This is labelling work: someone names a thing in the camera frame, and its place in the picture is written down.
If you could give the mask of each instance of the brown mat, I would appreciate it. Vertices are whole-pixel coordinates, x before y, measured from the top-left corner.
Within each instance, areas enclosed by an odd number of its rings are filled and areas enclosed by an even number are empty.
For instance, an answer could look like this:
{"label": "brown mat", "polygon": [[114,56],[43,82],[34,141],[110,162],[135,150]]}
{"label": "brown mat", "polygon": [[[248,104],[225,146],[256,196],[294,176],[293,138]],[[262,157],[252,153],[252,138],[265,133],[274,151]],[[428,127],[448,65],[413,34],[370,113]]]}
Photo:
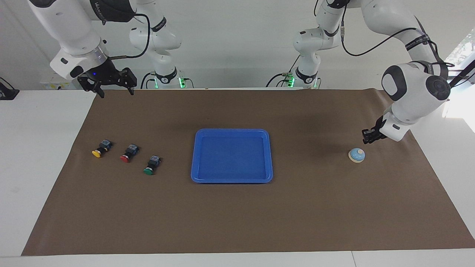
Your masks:
{"label": "brown mat", "polygon": [[[412,134],[363,145],[383,92],[108,91],[96,98],[23,255],[474,248]],[[263,128],[274,179],[190,178],[201,128]],[[104,139],[115,147],[97,159]],[[142,147],[129,164],[119,157]],[[356,164],[348,151],[363,147]],[[163,157],[154,176],[149,157]]]}

